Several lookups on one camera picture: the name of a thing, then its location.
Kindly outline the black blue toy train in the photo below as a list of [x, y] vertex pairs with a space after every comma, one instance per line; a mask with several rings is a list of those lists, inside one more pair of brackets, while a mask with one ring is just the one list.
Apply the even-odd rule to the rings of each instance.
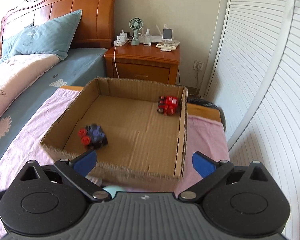
[[78, 132], [81, 144], [88, 149], [97, 150], [108, 144], [108, 139], [102, 127], [97, 124], [90, 124], [81, 128]]

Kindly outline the red toy train car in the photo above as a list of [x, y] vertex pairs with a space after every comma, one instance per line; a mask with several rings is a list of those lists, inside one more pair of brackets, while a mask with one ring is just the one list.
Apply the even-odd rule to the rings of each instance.
[[174, 115], [178, 110], [180, 100], [175, 96], [160, 96], [157, 112], [163, 115]]

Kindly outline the teal round case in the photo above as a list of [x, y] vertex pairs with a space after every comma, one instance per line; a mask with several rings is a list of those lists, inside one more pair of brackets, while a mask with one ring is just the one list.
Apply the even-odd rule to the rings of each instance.
[[103, 189], [105, 191], [107, 191], [111, 195], [112, 198], [114, 198], [118, 192], [124, 192], [125, 191], [125, 189], [123, 189], [120, 186], [116, 186], [116, 185], [105, 186]]

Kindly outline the pink cloth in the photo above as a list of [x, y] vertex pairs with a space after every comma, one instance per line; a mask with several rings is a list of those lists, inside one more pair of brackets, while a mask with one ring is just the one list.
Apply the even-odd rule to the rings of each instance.
[[[54, 161], [40, 146], [40, 141], [78, 95], [77, 90], [57, 89], [21, 129], [0, 159], [0, 191], [10, 186], [27, 161], [36, 160], [41, 165], [53, 164]], [[214, 161], [230, 159], [222, 123], [188, 113], [185, 172], [175, 194], [201, 180], [192, 166], [192, 155], [196, 151]]]

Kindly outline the open cardboard box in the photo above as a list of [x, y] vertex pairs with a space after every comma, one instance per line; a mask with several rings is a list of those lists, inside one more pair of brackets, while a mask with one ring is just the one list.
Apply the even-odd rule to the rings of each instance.
[[[157, 112], [160, 96], [180, 100], [174, 115]], [[134, 79], [91, 80], [52, 124], [40, 144], [54, 160], [85, 151], [78, 132], [100, 125], [108, 144], [97, 151], [90, 175], [152, 192], [175, 191], [186, 155], [187, 89]]]

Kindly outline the blue bed sheet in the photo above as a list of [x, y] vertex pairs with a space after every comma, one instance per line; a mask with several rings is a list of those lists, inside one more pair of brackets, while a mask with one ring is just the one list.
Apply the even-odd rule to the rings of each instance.
[[62, 86], [84, 87], [106, 76], [105, 48], [70, 49], [68, 57], [22, 92], [0, 117], [0, 159], [40, 106]]

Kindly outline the white louvered closet door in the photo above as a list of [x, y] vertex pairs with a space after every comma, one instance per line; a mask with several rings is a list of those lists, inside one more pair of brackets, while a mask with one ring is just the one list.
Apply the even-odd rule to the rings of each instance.
[[259, 160], [290, 203], [300, 239], [300, 0], [221, 0], [205, 97], [222, 111], [230, 159]]

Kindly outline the pink white quilt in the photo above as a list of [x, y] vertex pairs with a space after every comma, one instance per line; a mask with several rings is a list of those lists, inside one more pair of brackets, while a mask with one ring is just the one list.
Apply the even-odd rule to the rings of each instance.
[[11, 103], [59, 62], [53, 54], [15, 55], [0, 62], [0, 117]]

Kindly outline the wooden nightstand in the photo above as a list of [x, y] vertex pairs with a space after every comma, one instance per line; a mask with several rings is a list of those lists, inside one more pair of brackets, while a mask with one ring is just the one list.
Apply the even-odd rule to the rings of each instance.
[[154, 45], [142, 44], [113, 47], [104, 55], [107, 77], [137, 79], [176, 84], [180, 48], [161, 51]]

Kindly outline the blue pillow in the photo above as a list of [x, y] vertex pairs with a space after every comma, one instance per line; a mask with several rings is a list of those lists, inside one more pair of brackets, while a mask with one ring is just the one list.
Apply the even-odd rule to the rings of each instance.
[[25, 27], [2, 43], [2, 59], [15, 55], [53, 54], [64, 60], [81, 17], [82, 10], [79, 9], [41, 25]]

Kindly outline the white power strip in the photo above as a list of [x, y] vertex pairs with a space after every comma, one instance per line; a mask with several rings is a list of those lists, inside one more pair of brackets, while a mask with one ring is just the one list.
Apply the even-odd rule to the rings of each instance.
[[128, 41], [130, 41], [130, 38], [127, 36], [127, 33], [124, 32], [124, 30], [121, 31], [119, 35], [117, 35], [116, 40], [113, 42], [114, 46], [123, 46]]

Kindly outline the small screen device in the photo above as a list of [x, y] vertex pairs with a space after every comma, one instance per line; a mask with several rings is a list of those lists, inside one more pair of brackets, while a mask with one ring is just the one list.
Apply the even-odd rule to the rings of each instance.
[[167, 43], [171, 42], [173, 40], [173, 30], [171, 28], [168, 28], [167, 25], [164, 25], [164, 28], [162, 30], [162, 41]]

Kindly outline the clear spray bottle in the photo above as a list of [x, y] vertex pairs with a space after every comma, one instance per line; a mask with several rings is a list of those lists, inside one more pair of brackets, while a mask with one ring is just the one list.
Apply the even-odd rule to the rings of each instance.
[[151, 34], [150, 34], [150, 29], [147, 28], [145, 35], [143, 36], [143, 45], [144, 46], [151, 46]]

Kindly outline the green desk fan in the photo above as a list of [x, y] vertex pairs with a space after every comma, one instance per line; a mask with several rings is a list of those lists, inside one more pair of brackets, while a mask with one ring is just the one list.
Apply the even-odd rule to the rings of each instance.
[[138, 17], [134, 17], [130, 20], [129, 27], [133, 31], [131, 45], [137, 46], [140, 43], [138, 33], [143, 28], [143, 20]]

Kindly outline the wooden headboard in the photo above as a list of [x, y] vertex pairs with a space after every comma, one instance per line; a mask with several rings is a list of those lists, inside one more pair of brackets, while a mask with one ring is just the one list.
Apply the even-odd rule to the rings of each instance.
[[0, 43], [33, 23], [81, 10], [72, 48], [111, 48], [114, 41], [115, 0], [24, 0], [1, 20]]

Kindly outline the wall power outlet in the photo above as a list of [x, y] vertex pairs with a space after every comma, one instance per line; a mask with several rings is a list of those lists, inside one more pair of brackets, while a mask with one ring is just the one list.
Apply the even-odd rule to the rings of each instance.
[[193, 69], [196, 70], [196, 71], [202, 71], [203, 70], [203, 66], [204, 66], [203, 61], [195, 60], [194, 64], [193, 64]]

